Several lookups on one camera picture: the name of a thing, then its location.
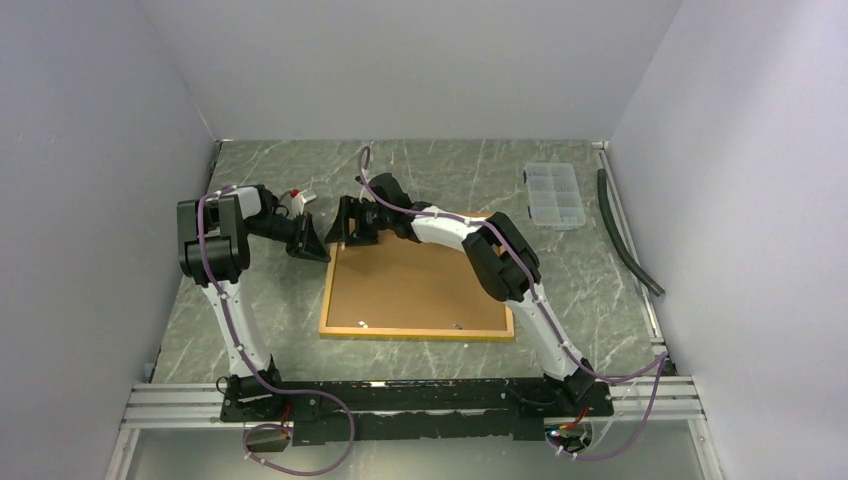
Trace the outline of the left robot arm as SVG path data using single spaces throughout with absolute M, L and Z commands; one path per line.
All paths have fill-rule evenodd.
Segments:
M 288 391 L 261 337 L 242 280 L 251 265 L 251 235 L 280 242 L 296 259 L 327 263 L 312 215 L 290 217 L 278 211 L 280 197 L 262 184 L 225 186 L 176 207 L 178 260 L 185 277 L 213 308 L 229 358 L 225 394 L 245 401 L 263 420 L 285 409 Z

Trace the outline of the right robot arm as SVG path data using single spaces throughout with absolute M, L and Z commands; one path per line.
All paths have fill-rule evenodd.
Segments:
M 472 217 L 414 202 L 390 173 L 357 180 L 368 195 L 340 198 L 326 242 L 370 246 L 381 232 L 391 231 L 400 239 L 464 253 L 483 290 L 503 303 L 535 341 L 554 409 L 572 415 L 586 405 L 594 370 L 555 317 L 539 258 L 508 215 Z

